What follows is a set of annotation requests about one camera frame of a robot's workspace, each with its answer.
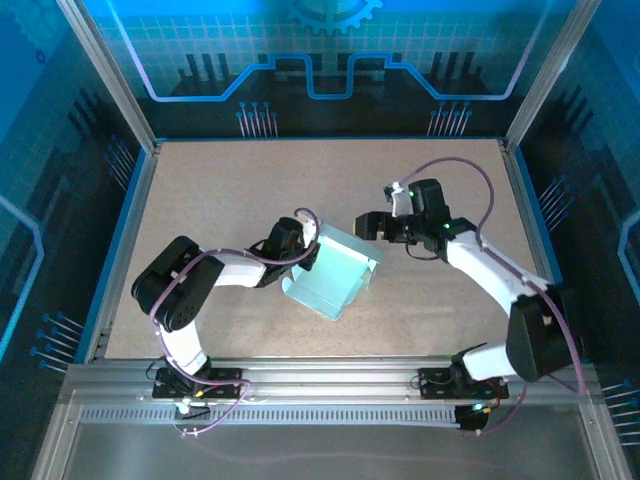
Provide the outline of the light green paper box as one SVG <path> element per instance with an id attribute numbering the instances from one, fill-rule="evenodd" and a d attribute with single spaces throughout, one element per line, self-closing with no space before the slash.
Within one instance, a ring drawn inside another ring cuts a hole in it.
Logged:
<path id="1" fill-rule="evenodd" d="M 319 250 L 310 271 L 301 266 L 281 282 L 290 299 L 337 321 L 362 289 L 368 289 L 385 253 L 331 225 L 320 227 Z"/>

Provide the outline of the black connector box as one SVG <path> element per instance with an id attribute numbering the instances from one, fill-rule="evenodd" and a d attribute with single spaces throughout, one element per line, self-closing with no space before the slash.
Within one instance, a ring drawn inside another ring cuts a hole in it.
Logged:
<path id="1" fill-rule="evenodd" d="M 455 422 L 460 430 L 477 433 L 486 427 L 491 411 L 484 404 L 458 405 L 454 409 Z"/>

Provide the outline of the small white black connector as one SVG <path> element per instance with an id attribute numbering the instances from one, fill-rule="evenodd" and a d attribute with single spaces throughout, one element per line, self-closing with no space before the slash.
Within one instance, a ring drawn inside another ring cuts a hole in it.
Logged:
<path id="1" fill-rule="evenodd" d="M 211 407 L 206 400 L 182 398 L 173 401 L 174 420 L 199 421 L 208 420 L 211 417 Z"/>

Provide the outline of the grey metal tray panel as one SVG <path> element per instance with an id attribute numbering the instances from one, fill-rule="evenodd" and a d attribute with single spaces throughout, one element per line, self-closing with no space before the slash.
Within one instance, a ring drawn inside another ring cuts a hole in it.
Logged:
<path id="1" fill-rule="evenodd" d="M 62 404 L 27 480 L 640 480 L 640 452 L 601 405 L 529 403 L 479 436 L 265 416 L 191 438 L 140 410 Z"/>

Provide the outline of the aluminium right table side rail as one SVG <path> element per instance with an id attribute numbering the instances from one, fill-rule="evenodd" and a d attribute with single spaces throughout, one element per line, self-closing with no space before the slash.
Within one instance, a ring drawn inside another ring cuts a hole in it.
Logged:
<path id="1" fill-rule="evenodd" d="M 506 141 L 500 140 L 498 145 L 534 262 L 529 270 L 550 284 L 561 286 L 560 268 L 524 160 Z M 566 343 L 558 322 L 543 324 L 542 314 L 548 309 L 544 300 L 522 298 L 520 303 L 524 310 L 512 311 L 510 315 L 507 350 L 514 353 L 522 347 L 527 354 L 542 361 L 547 370 L 571 364 L 571 346 Z"/>

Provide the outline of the aluminium table side rail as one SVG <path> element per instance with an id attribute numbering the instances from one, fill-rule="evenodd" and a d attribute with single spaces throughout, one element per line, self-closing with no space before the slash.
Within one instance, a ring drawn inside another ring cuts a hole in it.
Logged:
<path id="1" fill-rule="evenodd" d="M 534 262 L 529 270 L 550 284 L 561 286 L 560 268 L 524 160 L 506 141 L 500 140 L 498 145 Z M 544 300 L 522 298 L 520 303 L 524 310 L 512 311 L 510 315 L 507 350 L 514 353 L 522 347 L 527 354 L 542 361 L 547 370 L 571 364 L 571 346 L 566 343 L 558 322 L 543 324 L 542 314 L 548 309 Z"/>
<path id="2" fill-rule="evenodd" d="M 100 351 L 109 342 L 101 337 L 104 331 L 106 337 L 110 336 L 116 318 L 160 153 L 158 144 L 152 152 L 142 150 L 138 156 L 76 350 L 75 364 L 92 363 L 103 355 Z"/>

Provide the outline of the aluminium mounting rail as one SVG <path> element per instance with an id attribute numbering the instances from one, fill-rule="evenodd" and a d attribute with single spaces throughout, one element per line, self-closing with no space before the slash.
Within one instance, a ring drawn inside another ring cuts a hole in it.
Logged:
<path id="1" fill-rule="evenodd" d="M 68 368 L 59 396 L 60 404 L 150 404 L 155 374 L 150 360 L 108 360 L 75 364 Z M 245 387 L 246 405 L 346 405 L 417 404 L 420 393 L 416 374 L 421 368 L 442 368 L 450 360 L 442 356 L 378 357 L 264 357 L 220 359 L 215 368 L 239 368 Z M 603 391 L 595 368 L 583 369 L 586 392 L 578 387 L 572 369 L 552 378 L 525 385 L 516 377 L 508 380 L 509 403 L 523 396 L 529 405 L 601 404 Z"/>

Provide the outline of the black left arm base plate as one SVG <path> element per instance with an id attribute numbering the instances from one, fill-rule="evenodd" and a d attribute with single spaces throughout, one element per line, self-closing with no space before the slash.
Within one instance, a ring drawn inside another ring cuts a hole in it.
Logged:
<path id="1" fill-rule="evenodd" d="M 242 370 L 239 368 L 204 367 L 195 374 L 213 385 L 194 382 L 172 367 L 157 370 L 152 390 L 154 399 L 238 399 Z"/>

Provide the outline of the aluminium left table side rail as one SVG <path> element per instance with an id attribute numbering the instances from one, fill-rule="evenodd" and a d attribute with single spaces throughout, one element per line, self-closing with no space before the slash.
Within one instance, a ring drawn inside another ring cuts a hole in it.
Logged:
<path id="1" fill-rule="evenodd" d="M 110 336 L 116 318 L 160 153 L 158 144 L 152 152 L 142 150 L 138 156 L 76 350 L 75 364 L 92 363 L 103 355 L 100 351 L 109 342 L 101 337 L 104 331 L 106 337 Z"/>

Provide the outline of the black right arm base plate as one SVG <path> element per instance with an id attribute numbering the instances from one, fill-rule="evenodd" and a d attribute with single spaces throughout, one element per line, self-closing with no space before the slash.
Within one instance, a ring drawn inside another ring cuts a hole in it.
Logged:
<path id="1" fill-rule="evenodd" d="M 423 400 L 497 400 L 507 399 L 509 389 L 500 378 L 466 380 L 451 368 L 421 368 L 418 387 Z"/>

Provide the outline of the aluminium right frame post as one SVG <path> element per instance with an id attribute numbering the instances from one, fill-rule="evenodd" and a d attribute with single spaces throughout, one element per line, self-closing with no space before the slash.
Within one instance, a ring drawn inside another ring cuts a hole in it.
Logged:
<path id="1" fill-rule="evenodd" d="M 524 97 L 505 136 L 505 151 L 514 153 L 532 125 L 556 81 L 566 68 L 602 0 L 576 0 Z"/>

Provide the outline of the aluminium frame post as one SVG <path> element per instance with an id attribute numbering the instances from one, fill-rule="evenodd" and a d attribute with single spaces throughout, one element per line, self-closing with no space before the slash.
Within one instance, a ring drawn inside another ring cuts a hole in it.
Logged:
<path id="1" fill-rule="evenodd" d="M 602 0 L 576 0 L 524 97 L 505 136 L 505 151 L 514 153 L 532 125 L 556 81 L 566 68 Z"/>
<path id="2" fill-rule="evenodd" d="M 156 137 L 84 2 L 56 0 L 56 3 L 140 146 L 146 153 L 155 153 Z"/>

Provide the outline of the aluminium left frame post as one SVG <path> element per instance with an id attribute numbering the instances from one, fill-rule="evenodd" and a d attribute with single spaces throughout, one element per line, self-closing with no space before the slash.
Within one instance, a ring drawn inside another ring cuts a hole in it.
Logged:
<path id="1" fill-rule="evenodd" d="M 146 153 L 155 153 L 156 137 L 84 2 L 56 0 L 56 3 L 140 146 Z"/>

